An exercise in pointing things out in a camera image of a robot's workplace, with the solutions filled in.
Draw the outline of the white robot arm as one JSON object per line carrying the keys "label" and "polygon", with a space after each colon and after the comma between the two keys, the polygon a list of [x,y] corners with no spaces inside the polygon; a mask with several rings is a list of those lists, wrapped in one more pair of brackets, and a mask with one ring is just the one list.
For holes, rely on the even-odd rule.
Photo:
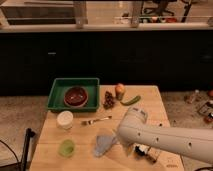
{"label": "white robot arm", "polygon": [[143,144],[213,164],[213,129],[164,127],[147,124],[148,114],[130,107],[116,135],[124,147]]}

